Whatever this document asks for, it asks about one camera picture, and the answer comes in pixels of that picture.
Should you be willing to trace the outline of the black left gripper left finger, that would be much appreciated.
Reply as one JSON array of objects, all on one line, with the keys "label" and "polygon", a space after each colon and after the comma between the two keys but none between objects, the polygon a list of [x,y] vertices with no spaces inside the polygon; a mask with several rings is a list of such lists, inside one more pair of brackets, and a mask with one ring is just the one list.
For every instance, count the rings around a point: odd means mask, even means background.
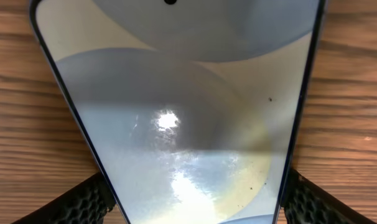
[{"label": "black left gripper left finger", "polygon": [[115,205],[105,178],[96,173],[12,224],[99,224]]}]

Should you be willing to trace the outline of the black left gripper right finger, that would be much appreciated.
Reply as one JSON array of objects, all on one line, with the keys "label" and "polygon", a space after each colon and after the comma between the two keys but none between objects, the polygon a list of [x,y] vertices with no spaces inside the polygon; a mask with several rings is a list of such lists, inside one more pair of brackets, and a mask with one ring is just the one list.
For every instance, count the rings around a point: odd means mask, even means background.
[{"label": "black left gripper right finger", "polygon": [[288,224],[376,224],[291,169],[281,207]]}]

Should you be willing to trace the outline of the Samsung Galaxy smartphone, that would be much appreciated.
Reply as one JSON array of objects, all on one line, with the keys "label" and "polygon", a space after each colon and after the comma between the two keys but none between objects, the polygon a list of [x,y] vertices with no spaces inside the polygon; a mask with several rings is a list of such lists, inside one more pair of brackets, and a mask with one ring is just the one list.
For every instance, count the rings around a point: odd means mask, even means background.
[{"label": "Samsung Galaxy smartphone", "polygon": [[127,223],[275,223],[326,4],[41,0],[29,19]]}]

